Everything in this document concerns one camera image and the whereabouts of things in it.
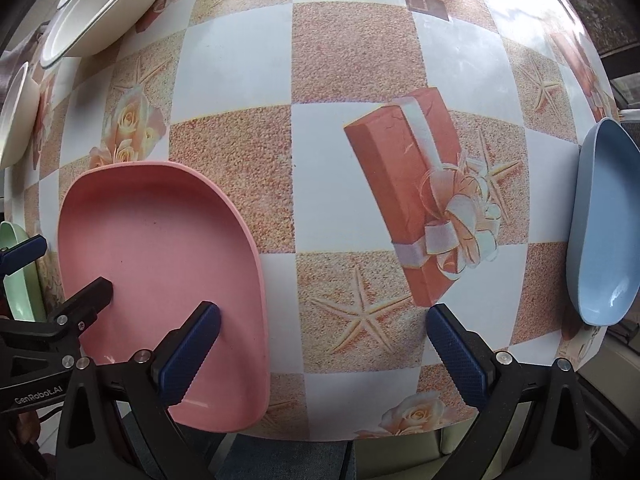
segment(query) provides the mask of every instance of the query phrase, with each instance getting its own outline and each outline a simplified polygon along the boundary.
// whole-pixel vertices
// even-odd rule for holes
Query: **green plate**
[[[18,224],[0,223],[0,248],[13,247],[28,238]],[[4,278],[4,291],[14,319],[20,321],[46,321],[42,304],[42,293],[36,264],[26,267]]]

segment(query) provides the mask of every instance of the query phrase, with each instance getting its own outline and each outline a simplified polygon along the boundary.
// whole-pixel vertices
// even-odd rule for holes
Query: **blue gripper pad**
[[[26,267],[31,262],[44,256],[47,252],[47,241],[42,235],[25,240],[16,246],[0,253],[0,276],[8,276],[16,270]]]
[[[168,357],[158,374],[158,396],[165,406],[173,406],[181,402],[217,339],[221,322],[218,306],[209,301],[203,301],[181,329],[176,331],[181,332],[187,329],[177,348]]]
[[[487,380],[486,367],[483,368],[465,344],[468,334],[471,333],[464,329],[443,304],[432,306],[427,311],[427,336],[433,347],[442,359],[465,403],[482,410],[489,398],[489,381]]]

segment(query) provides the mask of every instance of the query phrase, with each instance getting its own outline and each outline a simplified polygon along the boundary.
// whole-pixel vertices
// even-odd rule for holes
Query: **blue plastic dish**
[[[569,296],[590,325],[619,322],[640,285],[640,151],[605,118],[584,139],[566,255]]]

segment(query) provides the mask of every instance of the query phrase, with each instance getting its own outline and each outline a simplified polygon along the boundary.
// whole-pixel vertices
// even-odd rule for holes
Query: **pink plate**
[[[176,422],[229,433],[248,428],[269,401],[264,283],[258,250],[228,197],[173,162],[126,162],[88,171],[60,211],[58,249],[67,298],[103,276],[113,302],[81,337],[98,364],[153,349],[201,301],[222,330]]]

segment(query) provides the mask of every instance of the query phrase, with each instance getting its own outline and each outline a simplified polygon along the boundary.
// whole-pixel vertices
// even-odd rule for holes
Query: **table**
[[[247,433],[342,440],[472,416],[425,337],[437,301],[521,362],[579,367],[600,347],[564,258],[579,145],[617,110],[567,0],[157,0],[105,51],[33,76],[5,216],[49,241],[49,306],[60,205],[89,168],[181,162],[248,223],[271,400]]]

